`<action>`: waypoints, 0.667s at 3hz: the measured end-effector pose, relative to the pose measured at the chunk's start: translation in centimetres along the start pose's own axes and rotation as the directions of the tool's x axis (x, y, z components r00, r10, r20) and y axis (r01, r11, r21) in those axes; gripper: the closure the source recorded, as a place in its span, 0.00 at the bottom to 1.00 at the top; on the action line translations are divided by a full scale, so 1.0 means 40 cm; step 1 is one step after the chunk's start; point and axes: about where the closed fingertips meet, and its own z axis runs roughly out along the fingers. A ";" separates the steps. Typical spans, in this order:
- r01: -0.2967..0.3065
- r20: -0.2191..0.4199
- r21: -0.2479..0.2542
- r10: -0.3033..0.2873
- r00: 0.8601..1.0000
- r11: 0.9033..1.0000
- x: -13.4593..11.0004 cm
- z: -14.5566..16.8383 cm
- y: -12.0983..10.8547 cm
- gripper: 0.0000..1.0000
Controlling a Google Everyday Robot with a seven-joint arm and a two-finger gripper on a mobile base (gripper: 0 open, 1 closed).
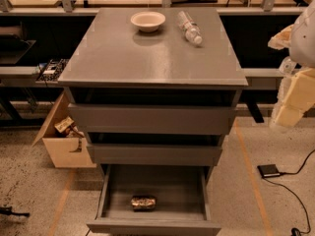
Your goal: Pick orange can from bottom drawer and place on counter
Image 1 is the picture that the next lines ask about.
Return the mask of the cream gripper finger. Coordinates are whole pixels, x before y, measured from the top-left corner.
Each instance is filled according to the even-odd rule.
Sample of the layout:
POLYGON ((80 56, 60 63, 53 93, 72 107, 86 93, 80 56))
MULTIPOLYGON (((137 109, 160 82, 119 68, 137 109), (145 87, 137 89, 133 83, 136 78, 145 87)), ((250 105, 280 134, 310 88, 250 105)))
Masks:
POLYGON ((272 128, 292 128, 315 104, 315 69, 305 68, 282 79, 275 104, 272 128))
POLYGON ((289 48, 292 28, 293 25, 290 25, 272 36, 268 42, 268 46, 277 50, 289 48))

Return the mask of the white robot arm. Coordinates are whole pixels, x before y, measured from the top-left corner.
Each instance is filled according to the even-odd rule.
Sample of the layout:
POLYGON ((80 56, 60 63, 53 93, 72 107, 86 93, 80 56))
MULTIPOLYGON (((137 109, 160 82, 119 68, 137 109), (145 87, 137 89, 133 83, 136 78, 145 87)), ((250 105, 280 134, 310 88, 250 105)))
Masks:
POLYGON ((283 79, 271 123, 272 128, 284 131, 315 105, 315 1, 292 25, 274 35, 268 46, 289 52, 279 66, 283 79))

